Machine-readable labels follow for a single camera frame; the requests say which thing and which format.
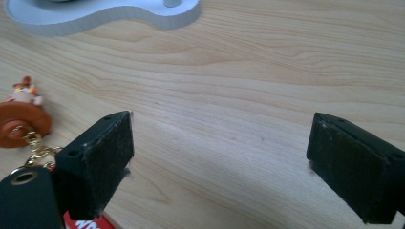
black foam block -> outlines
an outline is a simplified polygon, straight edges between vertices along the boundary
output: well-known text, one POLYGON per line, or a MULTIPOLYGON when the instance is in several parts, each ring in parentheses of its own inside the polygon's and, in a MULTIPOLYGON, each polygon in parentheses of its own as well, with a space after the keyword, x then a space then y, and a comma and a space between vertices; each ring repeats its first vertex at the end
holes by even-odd
POLYGON ((72 219, 99 217, 123 178, 134 156, 131 114, 120 112, 101 118, 59 152, 53 172, 67 184, 57 187, 61 211, 72 219))
POLYGON ((347 120, 315 114, 307 158, 365 223, 405 214, 405 153, 395 146, 347 120))

gold chain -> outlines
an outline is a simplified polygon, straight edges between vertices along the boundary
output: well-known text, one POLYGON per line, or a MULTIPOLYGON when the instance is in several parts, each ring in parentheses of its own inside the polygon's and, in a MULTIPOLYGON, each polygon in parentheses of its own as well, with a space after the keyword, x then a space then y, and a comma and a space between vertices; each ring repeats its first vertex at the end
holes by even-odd
POLYGON ((11 174, 23 170, 25 168, 30 168, 30 167, 36 167, 36 166, 42 166, 44 168, 47 168, 49 170, 53 169, 56 164, 53 161, 48 161, 44 165, 39 165, 38 160, 45 156, 55 156, 61 149, 62 147, 47 147, 42 145, 42 136, 41 134, 37 133, 36 131, 33 130, 32 127, 27 127, 27 126, 18 126, 12 130, 14 133, 21 130, 21 129, 26 129, 28 130, 27 134, 23 136, 23 139, 31 146, 32 148, 32 155, 28 158, 28 160, 25 162, 25 164, 21 167, 16 168, 11 172, 11 174))

black object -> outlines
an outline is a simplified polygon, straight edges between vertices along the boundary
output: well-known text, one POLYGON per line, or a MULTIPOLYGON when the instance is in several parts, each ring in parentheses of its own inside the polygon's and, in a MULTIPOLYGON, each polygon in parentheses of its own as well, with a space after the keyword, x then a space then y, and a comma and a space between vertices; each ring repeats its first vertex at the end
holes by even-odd
POLYGON ((0 182, 0 228, 61 228, 66 211, 99 217, 133 156, 131 114, 101 118, 56 155, 52 172, 27 168, 0 182))
POLYGON ((307 158, 312 169, 365 223, 405 215, 405 153, 347 120, 315 114, 307 158))

wood grain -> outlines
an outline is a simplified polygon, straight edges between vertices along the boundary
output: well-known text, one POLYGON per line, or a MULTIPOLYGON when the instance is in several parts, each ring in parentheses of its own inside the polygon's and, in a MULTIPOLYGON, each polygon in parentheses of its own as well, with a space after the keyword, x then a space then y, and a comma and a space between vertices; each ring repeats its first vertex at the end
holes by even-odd
MULTIPOLYGON (((405 150, 405 2, 202 1, 162 31, 123 20, 65 37, 0 13, 0 96, 31 75, 66 145, 134 112, 136 157, 107 213, 122 228, 401 228, 364 225, 308 167, 315 112, 405 150)), ((0 175, 28 149, 0 149, 0 175)))

cartoon character figurine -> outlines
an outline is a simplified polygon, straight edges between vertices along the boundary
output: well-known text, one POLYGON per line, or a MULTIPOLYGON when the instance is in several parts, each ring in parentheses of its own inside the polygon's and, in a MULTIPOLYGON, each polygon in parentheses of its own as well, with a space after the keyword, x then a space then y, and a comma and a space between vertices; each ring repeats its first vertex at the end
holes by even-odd
POLYGON ((38 95, 36 87, 31 84, 29 76, 25 76, 21 83, 16 83, 13 87, 14 93, 6 99, 6 102, 25 102, 35 106, 42 106, 44 103, 44 97, 38 95))
POLYGON ((25 76, 13 85, 14 93, 0 102, 0 148, 28 145, 23 137, 34 130, 42 136, 51 131, 51 117, 43 110, 44 98, 38 96, 31 78, 25 76))

